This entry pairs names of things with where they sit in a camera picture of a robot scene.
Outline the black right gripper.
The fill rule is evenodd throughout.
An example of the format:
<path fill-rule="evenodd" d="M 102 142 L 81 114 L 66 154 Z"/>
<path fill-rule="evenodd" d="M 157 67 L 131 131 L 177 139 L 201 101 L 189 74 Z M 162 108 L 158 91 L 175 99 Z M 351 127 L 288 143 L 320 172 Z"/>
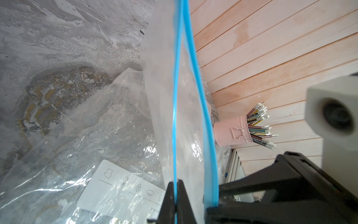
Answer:
<path fill-rule="evenodd" d="M 219 186 L 207 224 L 355 224 L 358 199 L 300 153 Z"/>

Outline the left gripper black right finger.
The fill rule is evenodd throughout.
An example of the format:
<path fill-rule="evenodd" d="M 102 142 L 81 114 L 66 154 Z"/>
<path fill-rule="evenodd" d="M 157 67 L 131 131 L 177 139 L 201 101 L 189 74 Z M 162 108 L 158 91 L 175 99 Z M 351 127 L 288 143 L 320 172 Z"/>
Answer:
<path fill-rule="evenodd" d="M 177 191 L 178 224 L 197 224 L 184 182 L 182 180 L 179 180 L 177 183 Z"/>

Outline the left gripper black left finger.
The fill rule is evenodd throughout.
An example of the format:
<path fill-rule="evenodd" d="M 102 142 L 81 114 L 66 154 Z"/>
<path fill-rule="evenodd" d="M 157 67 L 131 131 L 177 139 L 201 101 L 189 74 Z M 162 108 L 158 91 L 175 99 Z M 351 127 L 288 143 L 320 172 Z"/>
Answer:
<path fill-rule="evenodd" d="M 156 219 L 148 218 L 148 224 L 175 224 L 176 205 L 174 202 L 174 184 L 169 182 L 159 215 Z"/>

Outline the clear zip-top bag blue zipper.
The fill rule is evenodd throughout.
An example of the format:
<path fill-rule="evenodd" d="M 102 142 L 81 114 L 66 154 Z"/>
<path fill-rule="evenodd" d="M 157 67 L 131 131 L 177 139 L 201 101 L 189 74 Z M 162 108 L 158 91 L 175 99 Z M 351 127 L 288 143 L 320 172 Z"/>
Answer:
<path fill-rule="evenodd" d="M 218 204 L 230 150 L 214 140 L 218 120 L 194 52 L 188 1 L 157 1 L 140 57 L 165 184 L 184 183 L 198 224 Z"/>

